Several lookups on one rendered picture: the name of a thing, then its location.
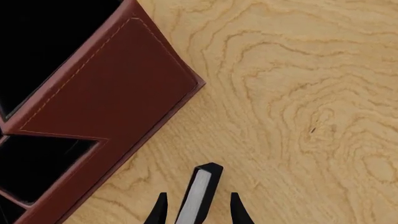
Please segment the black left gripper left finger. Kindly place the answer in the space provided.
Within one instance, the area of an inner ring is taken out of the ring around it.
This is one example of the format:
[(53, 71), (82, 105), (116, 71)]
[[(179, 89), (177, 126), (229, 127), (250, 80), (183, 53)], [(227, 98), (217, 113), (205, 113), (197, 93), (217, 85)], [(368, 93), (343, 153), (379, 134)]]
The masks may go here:
[(167, 218), (167, 193), (161, 192), (146, 219), (146, 224), (165, 224)]

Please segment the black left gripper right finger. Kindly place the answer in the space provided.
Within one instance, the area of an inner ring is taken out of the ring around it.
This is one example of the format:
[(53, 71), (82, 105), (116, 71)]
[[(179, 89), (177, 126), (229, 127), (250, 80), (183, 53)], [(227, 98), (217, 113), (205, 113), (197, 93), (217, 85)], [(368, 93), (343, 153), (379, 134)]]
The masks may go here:
[(230, 210), (232, 224), (254, 224), (237, 192), (231, 193)]

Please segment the black book with white pages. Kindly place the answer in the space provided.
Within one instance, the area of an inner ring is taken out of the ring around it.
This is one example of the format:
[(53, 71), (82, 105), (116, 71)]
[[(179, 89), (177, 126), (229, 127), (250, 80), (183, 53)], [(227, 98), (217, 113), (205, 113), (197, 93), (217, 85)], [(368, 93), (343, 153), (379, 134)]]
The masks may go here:
[(223, 166), (214, 162), (194, 168), (175, 224), (202, 224), (206, 220), (222, 172)]

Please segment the red-brown desk caddy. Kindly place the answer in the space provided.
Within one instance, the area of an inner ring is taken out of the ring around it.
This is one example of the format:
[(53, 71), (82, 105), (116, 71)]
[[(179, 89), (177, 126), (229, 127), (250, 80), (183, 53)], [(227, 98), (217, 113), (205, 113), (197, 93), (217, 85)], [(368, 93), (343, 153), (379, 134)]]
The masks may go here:
[(203, 84), (137, 0), (0, 0), (0, 224), (61, 224)]

